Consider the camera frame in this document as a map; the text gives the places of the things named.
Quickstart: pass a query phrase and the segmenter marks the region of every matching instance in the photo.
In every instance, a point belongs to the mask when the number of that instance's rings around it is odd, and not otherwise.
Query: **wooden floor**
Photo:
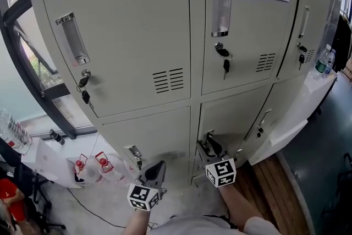
[[[282,235],[308,235],[296,194],[275,155],[237,170],[235,187]]]

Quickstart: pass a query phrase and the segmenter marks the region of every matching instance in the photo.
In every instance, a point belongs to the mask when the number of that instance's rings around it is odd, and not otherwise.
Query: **wall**
[[[341,74],[322,104],[322,114],[281,151],[307,202],[316,234],[328,232],[321,212],[335,199],[337,175],[348,170],[343,155],[352,155],[352,84]]]
[[[0,35],[0,108],[24,121],[46,114],[22,81]]]

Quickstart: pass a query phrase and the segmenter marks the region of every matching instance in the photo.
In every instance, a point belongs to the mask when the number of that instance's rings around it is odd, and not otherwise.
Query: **gray floor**
[[[315,115],[282,153],[298,180],[316,234],[324,234],[326,218],[336,192],[337,175],[347,170],[343,155],[352,155],[352,84],[339,74],[338,81]]]
[[[66,225],[63,234],[119,235],[123,229],[113,227],[90,214],[57,184],[45,184],[46,194],[53,204],[51,220]],[[97,183],[84,189],[71,189],[90,211],[112,224],[125,226],[134,209],[127,202],[128,188],[116,183]],[[226,210],[217,189],[204,179],[198,187],[173,190],[151,212],[150,221],[161,224],[173,215],[225,215]]]

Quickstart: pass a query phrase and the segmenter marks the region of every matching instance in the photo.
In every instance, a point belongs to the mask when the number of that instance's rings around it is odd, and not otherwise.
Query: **locker door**
[[[268,87],[203,103],[198,140],[214,130],[214,140],[234,156],[269,93]]]
[[[164,160],[166,182],[188,181],[190,107],[147,117],[104,125],[110,143],[124,148],[136,163],[129,149],[135,145],[142,154],[143,164]]]
[[[299,93],[305,78],[306,74],[273,85],[257,120],[255,120],[248,137],[246,137],[246,141],[243,142],[242,147],[246,156],[251,156],[253,152],[260,148],[275,125],[287,113],[287,110]],[[257,135],[259,124],[263,130],[260,133],[260,137]]]
[[[206,1],[206,36],[203,94],[271,77],[287,27],[291,27],[296,0],[232,0],[227,36],[212,37],[213,0]],[[221,42],[233,58],[223,79],[223,57],[215,49]]]
[[[91,72],[98,117],[190,97],[189,0],[44,2],[76,82]]]
[[[330,0],[299,0],[292,37],[278,74],[280,79],[292,78],[307,73],[312,67],[323,36],[329,5]],[[302,52],[305,60],[300,70],[298,59],[301,51],[298,45],[307,48],[307,52]]]

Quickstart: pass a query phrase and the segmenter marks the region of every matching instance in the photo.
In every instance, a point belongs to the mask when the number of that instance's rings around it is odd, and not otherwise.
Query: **shirt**
[[[17,186],[7,178],[0,179],[0,199],[12,198],[16,195]],[[12,203],[9,211],[16,221],[24,221],[26,219],[24,214],[24,200]]]
[[[280,235],[275,226],[259,217],[247,220],[243,232],[230,229],[225,220],[207,216],[177,216],[149,231],[149,235]]]

